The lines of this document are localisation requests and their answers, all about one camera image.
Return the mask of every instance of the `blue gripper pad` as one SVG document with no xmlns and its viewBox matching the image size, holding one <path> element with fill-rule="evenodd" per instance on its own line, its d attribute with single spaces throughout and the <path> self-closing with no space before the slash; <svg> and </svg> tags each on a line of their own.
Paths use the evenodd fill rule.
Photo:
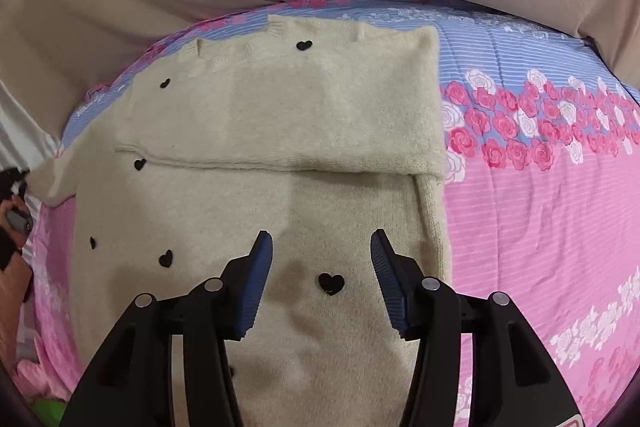
<svg viewBox="0 0 640 427">
<path fill-rule="evenodd" d="M 406 295 L 391 261 L 391 256 L 395 255 L 396 253 L 386 238 L 384 230 L 376 230 L 371 235 L 371 262 L 376 271 L 382 298 L 385 299 L 386 312 L 391 320 L 391 326 L 399 331 L 402 338 L 405 338 L 409 330 Z"/>
<path fill-rule="evenodd" d="M 238 318 L 235 329 L 244 337 L 254 326 L 260 298 L 267 282 L 267 276 L 273 258 L 273 239 L 268 232 L 262 230 L 255 240 L 248 259 L 248 273 L 244 288 L 238 301 Z"/>
</svg>

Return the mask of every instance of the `green object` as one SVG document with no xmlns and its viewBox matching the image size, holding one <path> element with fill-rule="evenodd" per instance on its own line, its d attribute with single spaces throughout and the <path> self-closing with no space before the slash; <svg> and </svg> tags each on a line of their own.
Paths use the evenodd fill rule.
<svg viewBox="0 0 640 427">
<path fill-rule="evenodd" d="M 58 427 L 65 413 L 66 403 L 58 400 L 37 398 L 31 404 L 31 410 L 46 427 Z"/>
</svg>

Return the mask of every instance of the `sweater sleeve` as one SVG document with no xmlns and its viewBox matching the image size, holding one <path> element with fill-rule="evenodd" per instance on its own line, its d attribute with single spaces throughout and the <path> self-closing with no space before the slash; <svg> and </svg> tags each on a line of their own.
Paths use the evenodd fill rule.
<svg viewBox="0 0 640 427">
<path fill-rule="evenodd" d="M 62 155 L 47 159 L 27 174 L 31 194 L 49 206 L 76 195 L 82 177 L 90 176 L 100 156 L 113 150 L 113 121 L 119 102 L 92 121 Z"/>
</svg>

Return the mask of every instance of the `bedsheet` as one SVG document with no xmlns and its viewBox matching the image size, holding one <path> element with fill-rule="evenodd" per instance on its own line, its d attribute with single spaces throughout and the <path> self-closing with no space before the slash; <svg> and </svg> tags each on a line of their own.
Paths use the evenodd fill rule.
<svg viewBox="0 0 640 427">
<path fill-rule="evenodd" d="M 59 153 L 155 58 L 196 37 L 253 32 L 268 13 L 438 29 L 455 289 L 509 293 L 586 425 L 596 425 L 640 362 L 640 93 L 622 86 L 588 42 L 458 0 L 297 0 L 159 41 L 111 86 L 87 93 Z M 41 334 L 70 389 L 82 371 L 66 311 L 74 216 L 73 199 L 43 207 L 34 232 Z M 457 425 L 470 396 L 465 336 Z"/>
</svg>

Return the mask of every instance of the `blue striped fabric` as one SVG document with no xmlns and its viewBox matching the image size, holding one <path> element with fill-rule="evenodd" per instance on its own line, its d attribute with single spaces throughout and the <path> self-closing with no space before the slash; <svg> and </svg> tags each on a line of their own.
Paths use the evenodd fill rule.
<svg viewBox="0 0 640 427">
<path fill-rule="evenodd" d="M 556 86 L 567 86 L 570 75 L 580 78 L 589 90 L 597 89 L 601 77 L 607 87 L 620 84 L 588 44 L 518 17 L 491 12 L 460 0 L 300 0 L 253 10 L 241 16 L 193 25 L 164 38 L 122 73 L 110 88 L 92 92 L 90 101 L 70 117 L 62 143 L 68 147 L 96 116 L 124 92 L 133 77 L 154 58 L 175 53 L 194 38 L 211 40 L 255 32 L 269 13 L 355 20 L 375 26 L 411 30 L 433 25 L 440 34 L 440 83 L 464 82 L 465 71 L 478 68 L 496 84 L 518 93 L 527 70 L 536 68 Z M 640 92 L 626 87 L 636 102 Z"/>
</svg>

